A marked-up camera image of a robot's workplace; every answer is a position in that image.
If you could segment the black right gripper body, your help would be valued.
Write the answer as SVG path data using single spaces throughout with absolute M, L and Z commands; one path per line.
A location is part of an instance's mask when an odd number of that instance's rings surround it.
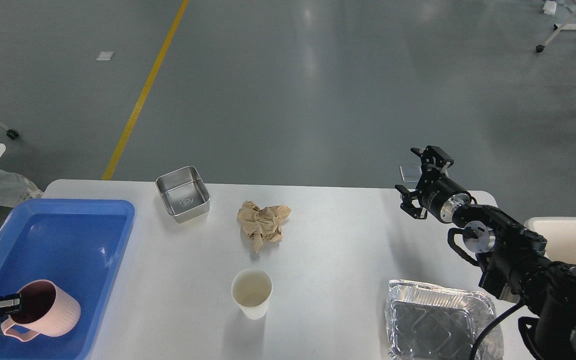
M 416 191 L 422 207 L 444 224 L 453 223 L 457 210 L 473 203 L 471 194 L 447 175 L 422 175 Z

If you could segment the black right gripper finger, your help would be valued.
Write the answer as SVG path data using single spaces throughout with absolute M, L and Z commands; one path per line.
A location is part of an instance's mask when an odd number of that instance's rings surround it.
M 439 146 L 428 145 L 423 149 L 411 147 L 410 151 L 421 162 L 419 183 L 436 182 L 441 177 L 448 177 L 448 169 L 455 164 L 455 160 Z
M 396 184 L 395 189 L 400 194 L 400 209 L 402 209 L 413 219 L 425 220 L 426 208 L 422 206 L 419 198 L 419 192 L 416 190 L 409 191 L 409 189 L 407 189 L 402 184 Z

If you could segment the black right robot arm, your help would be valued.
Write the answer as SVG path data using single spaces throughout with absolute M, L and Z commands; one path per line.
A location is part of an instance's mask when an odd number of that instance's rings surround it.
M 396 185 L 400 208 L 417 220 L 432 215 L 453 224 L 446 241 L 457 255 L 481 270 L 478 285 L 515 302 L 478 335 L 469 358 L 504 319 L 525 306 L 534 315 L 518 319 L 521 339 L 536 360 L 576 360 L 576 264 L 550 260 L 547 240 L 493 205 L 480 204 L 450 178 L 454 159 L 439 146 L 411 148 L 420 178 L 410 191 Z

